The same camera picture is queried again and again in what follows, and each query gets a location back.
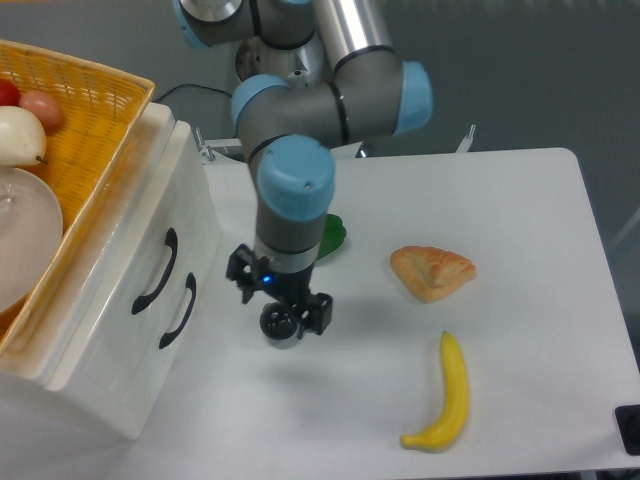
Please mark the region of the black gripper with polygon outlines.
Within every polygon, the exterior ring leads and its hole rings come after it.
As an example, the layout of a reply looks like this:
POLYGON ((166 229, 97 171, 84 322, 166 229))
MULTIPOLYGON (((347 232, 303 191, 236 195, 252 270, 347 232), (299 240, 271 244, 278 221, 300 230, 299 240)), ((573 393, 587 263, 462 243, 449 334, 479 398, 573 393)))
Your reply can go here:
POLYGON ((311 263, 293 273, 278 272, 266 257, 257 257, 246 244, 240 244, 229 256, 226 278, 241 291, 243 304, 247 304, 255 292, 263 291, 279 303, 295 307, 297 339, 301 340, 307 332, 322 335, 332 320, 333 297, 310 291, 313 266, 311 263))

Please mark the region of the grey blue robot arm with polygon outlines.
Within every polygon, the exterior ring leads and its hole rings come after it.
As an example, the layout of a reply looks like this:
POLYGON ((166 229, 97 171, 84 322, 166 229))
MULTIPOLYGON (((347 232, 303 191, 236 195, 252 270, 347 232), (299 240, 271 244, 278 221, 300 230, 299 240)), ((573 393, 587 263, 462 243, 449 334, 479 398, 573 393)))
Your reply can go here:
POLYGON ((178 1, 188 41, 207 48, 257 40, 320 64, 305 74, 264 66, 231 100, 235 134, 257 197, 255 240, 229 257, 227 278, 244 300, 271 298, 263 333, 284 341, 321 334, 332 299, 309 288, 335 191, 332 149, 425 125, 433 111, 429 76, 400 61, 374 1, 178 1))

